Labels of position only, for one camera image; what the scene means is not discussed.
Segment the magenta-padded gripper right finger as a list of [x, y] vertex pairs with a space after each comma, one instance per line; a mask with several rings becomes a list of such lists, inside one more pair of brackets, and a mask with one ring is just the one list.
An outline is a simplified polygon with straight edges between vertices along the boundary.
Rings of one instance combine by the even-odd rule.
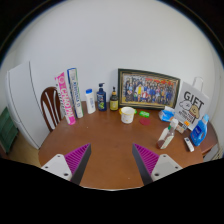
[[158, 155], [136, 143], [132, 145], [132, 154], [144, 185], [148, 185], [182, 169], [167, 154]]

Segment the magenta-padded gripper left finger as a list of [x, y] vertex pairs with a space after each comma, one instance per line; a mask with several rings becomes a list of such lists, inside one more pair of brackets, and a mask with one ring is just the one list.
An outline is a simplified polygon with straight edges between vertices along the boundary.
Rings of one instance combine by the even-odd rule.
[[56, 154], [42, 169], [79, 185], [90, 155], [91, 144], [88, 143], [66, 155]]

